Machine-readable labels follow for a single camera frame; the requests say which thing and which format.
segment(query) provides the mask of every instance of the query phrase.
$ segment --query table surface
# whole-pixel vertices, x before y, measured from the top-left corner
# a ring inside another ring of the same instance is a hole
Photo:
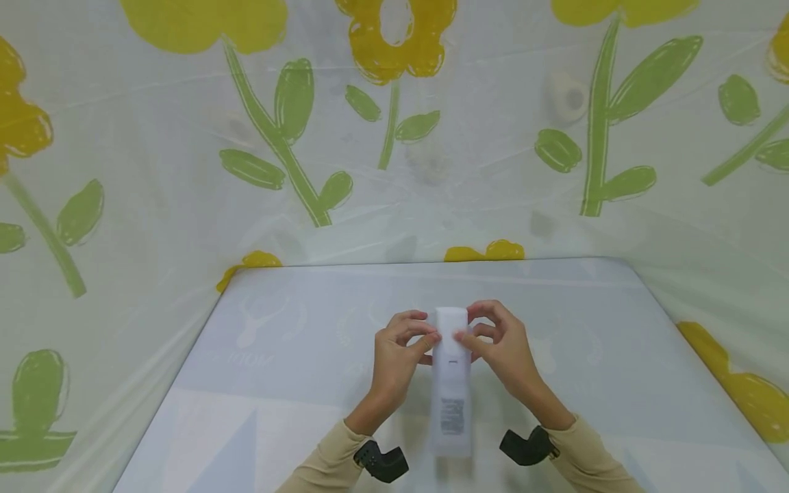
[[[501,300],[541,373],[648,491],[789,491],[789,476],[663,309],[614,259],[288,267],[240,272],[219,300],[117,493],[273,491],[368,388],[372,339],[395,312]],[[355,491],[569,491],[547,463],[499,450],[533,417],[472,367],[474,456],[427,447],[429,368],[381,428],[411,470]]]

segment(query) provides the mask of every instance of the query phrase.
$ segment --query green leaf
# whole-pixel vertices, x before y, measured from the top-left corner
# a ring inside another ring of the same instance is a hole
[[[60,400],[68,393],[68,373],[57,351],[41,349],[28,353],[17,366],[11,386],[16,432],[40,437],[60,417]]]
[[[789,171],[789,139],[766,144],[756,153],[756,160],[778,171]]]
[[[737,74],[730,76],[720,85],[718,101],[726,119],[735,125],[749,125],[761,116],[756,91],[747,80]]]
[[[345,171],[338,171],[323,184],[318,200],[327,210],[336,209],[348,200],[352,189],[353,179],[350,175]]]
[[[438,110],[426,114],[415,114],[397,125],[394,130],[394,138],[405,144],[419,142],[439,124],[439,119],[441,119],[441,112]]]
[[[24,247],[26,241],[22,226],[0,222],[0,253],[15,252]]]
[[[352,85],[346,86],[346,101],[360,117],[367,121],[381,119],[381,109],[366,92]]]
[[[219,151],[222,167],[236,177],[256,187],[280,190],[285,182],[285,172],[268,161],[238,149]]]
[[[657,173],[651,166],[636,166],[624,170],[603,185],[603,200],[617,200],[639,195],[657,182]]]
[[[561,130],[544,129],[537,134],[534,151],[540,159],[560,173],[569,173],[581,161],[581,148]]]
[[[641,113],[661,97],[688,70],[703,42],[701,36],[672,39],[638,64],[608,105],[611,125]]]
[[[307,58],[287,62],[279,73],[274,93],[276,125],[288,144],[296,142],[312,113],[315,81]]]
[[[90,180],[58,214],[57,231],[61,241],[68,246],[79,243],[95,228],[103,211],[104,187],[99,180]]]

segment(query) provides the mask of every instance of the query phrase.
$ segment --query white remote control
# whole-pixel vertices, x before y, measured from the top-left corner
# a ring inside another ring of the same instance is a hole
[[[436,308],[428,323],[441,333],[433,348],[430,437],[434,455],[471,457],[471,353],[454,340],[469,330],[465,308]]]

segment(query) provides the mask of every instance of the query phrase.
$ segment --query beige sleeve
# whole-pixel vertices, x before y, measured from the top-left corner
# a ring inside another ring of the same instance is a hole
[[[340,420],[276,493],[348,491],[361,474],[353,455],[369,439],[353,433]]]
[[[605,450],[589,423],[576,416],[569,430],[546,430],[559,451],[551,462],[579,493],[644,493],[635,479]]]

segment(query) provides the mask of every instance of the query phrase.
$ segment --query floral backdrop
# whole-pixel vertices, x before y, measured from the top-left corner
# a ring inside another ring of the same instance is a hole
[[[111,490],[232,274],[335,263],[622,257],[789,466],[785,2],[3,14],[3,491]]]

